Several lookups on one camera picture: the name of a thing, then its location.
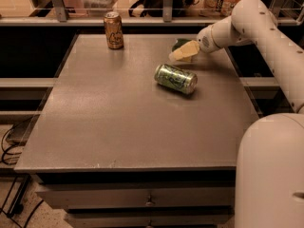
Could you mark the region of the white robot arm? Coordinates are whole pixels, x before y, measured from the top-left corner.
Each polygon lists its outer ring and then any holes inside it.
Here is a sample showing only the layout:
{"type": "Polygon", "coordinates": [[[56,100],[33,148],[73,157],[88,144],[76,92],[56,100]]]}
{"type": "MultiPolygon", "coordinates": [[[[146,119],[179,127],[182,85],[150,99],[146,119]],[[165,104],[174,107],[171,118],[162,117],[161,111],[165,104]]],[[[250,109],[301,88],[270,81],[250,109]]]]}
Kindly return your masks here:
{"type": "Polygon", "coordinates": [[[235,228],[304,228],[304,50],[277,28],[260,0],[240,0],[197,41],[205,53],[253,43],[293,110],[258,119],[241,139],[235,228]]]}

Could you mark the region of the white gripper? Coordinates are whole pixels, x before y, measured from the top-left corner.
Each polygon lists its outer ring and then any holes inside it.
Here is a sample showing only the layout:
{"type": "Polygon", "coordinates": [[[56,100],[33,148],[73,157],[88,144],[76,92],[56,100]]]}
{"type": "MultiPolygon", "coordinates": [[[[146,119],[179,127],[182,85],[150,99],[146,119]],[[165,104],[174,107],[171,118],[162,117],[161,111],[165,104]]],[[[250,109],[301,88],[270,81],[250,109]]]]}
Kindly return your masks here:
{"type": "Polygon", "coordinates": [[[197,41],[190,40],[180,48],[174,51],[176,61],[190,62],[192,57],[199,51],[212,53],[220,50],[219,34],[216,32],[216,26],[210,25],[203,28],[197,35],[197,41]]]}

